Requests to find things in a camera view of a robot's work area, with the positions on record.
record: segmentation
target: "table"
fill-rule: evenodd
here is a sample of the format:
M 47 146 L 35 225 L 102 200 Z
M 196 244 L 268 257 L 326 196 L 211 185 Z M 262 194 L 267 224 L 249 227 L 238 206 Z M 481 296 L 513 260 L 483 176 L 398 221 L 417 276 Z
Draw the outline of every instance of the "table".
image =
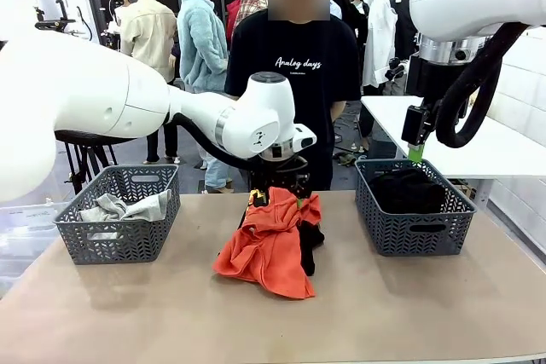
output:
M 212 263 L 247 194 L 183 195 L 153 263 L 74 266 L 55 242 L 0 301 L 17 364 L 521 361 L 546 356 L 546 275 L 478 213 L 457 257 L 377 255 L 352 191 L 320 194 L 317 296 L 279 298 Z
M 402 141 L 406 112 L 411 105 L 420 106 L 421 98 L 365 96 L 362 104 L 397 145 L 397 158 L 407 156 L 408 143 Z M 448 178 L 479 180 L 474 202 L 481 209 L 487 206 L 495 179 L 546 176 L 546 147 L 489 117 L 476 137 L 462 148 L 446 147 L 435 133 L 431 134 L 423 158 Z

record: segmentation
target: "light blue fleece jacket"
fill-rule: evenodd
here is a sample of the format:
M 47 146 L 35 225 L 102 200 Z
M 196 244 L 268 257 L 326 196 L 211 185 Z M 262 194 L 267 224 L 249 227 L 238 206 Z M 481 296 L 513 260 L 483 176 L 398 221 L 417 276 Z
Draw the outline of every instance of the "light blue fleece jacket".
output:
M 228 46 L 222 21 L 210 0 L 182 0 L 177 18 L 180 78 L 206 91 L 224 91 Z

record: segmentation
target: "gray plastic basket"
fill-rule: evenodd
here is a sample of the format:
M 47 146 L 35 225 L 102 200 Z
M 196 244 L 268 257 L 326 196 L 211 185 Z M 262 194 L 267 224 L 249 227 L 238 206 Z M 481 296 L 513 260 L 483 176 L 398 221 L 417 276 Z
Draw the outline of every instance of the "gray plastic basket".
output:
M 166 218 L 157 222 L 79 222 L 79 211 L 112 194 L 133 204 L 172 191 Z M 159 256 L 180 208 L 177 165 L 108 166 L 55 219 L 75 264 L 153 262 Z
M 476 208 L 430 163 L 417 164 L 408 159 L 360 159 L 356 167 L 357 207 L 379 254 L 447 256 L 461 252 Z M 445 188 L 442 213 L 393 215 L 380 208 L 368 182 L 385 172 L 409 168 L 423 170 L 431 181 Z

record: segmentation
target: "pile of clothes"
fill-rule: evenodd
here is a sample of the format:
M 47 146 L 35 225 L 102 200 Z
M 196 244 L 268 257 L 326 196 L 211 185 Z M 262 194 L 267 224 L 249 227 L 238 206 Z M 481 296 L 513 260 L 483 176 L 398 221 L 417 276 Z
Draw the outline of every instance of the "pile of clothes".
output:
M 213 268 L 286 298 L 312 298 L 315 292 L 308 276 L 315 273 L 313 250 L 324 242 L 320 221 L 316 194 L 297 199 L 283 188 L 270 188 L 266 195 L 253 193 L 241 227 Z

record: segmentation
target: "red cloth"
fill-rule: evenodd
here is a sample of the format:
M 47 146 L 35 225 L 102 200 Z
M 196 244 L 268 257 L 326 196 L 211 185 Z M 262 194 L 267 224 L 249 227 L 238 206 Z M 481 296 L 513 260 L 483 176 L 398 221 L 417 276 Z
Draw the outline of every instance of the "red cloth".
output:
M 241 228 L 212 268 L 222 276 L 258 282 L 287 298 L 312 298 L 315 291 L 301 267 L 297 226 L 321 221 L 319 198 L 312 195 L 298 209 L 298 200 L 286 189 L 270 188 L 269 194 L 267 206 L 248 208 Z
M 226 38 L 228 38 L 228 44 L 231 44 L 231 36 L 233 36 L 233 29 L 235 27 L 235 20 L 241 7 L 241 0 L 234 0 L 228 4 L 228 28 L 226 29 Z

